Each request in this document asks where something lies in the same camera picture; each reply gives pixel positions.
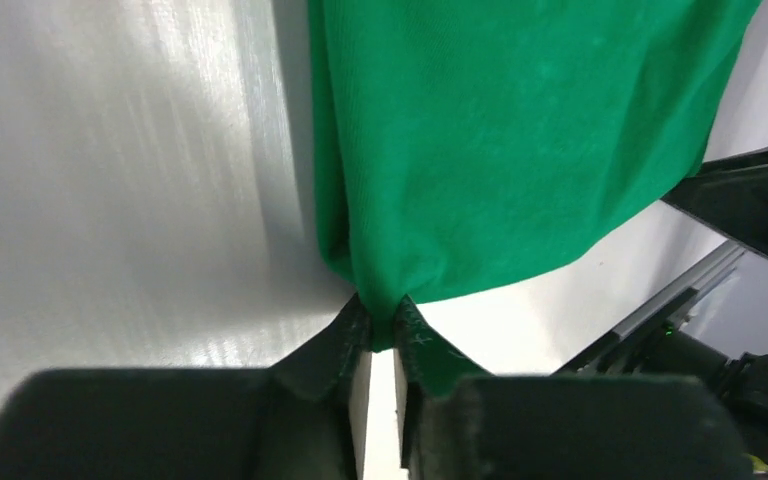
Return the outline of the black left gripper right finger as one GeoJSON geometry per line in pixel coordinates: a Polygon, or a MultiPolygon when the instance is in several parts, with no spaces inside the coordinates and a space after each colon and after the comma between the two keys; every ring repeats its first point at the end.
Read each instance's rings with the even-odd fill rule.
{"type": "Polygon", "coordinates": [[[394,367],[400,466],[420,479],[420,425],[424,404],[449,395],[458,381],[490,372],[432,328],[409,296],[394,314],[394,367]]]}

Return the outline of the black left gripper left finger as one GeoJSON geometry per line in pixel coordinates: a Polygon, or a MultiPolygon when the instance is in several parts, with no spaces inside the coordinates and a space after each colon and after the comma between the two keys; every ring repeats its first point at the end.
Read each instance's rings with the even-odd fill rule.
{"type": "Polygon", "coordinates": [[[371,320],[354,295],[320,333],[278,362],[269,413],[271,479],[361,479],[371,320]]]}

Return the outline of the green t-shirt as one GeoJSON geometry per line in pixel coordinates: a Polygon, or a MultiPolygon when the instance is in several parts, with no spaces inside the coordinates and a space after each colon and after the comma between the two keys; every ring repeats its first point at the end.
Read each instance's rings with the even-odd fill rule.
{"type": "Polygon", "coordinates": [[[404,297],[563,267],[702,162],[755,1],[312,1],[317,239],[404,297]]]}

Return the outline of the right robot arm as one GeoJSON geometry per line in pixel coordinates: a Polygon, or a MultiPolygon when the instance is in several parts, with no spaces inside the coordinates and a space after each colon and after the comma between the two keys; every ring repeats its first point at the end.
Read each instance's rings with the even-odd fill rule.
{"type": "MultiPolygon", "coordinates": [[[[667,202],[768,260],[768,147],[705,164],[667,202]]],[[[768,354],[731,360],[675,327],[648,344],[643,371],[680,372],[704,381],[734,415],[749,451],[768,472],[768,354]]]]}

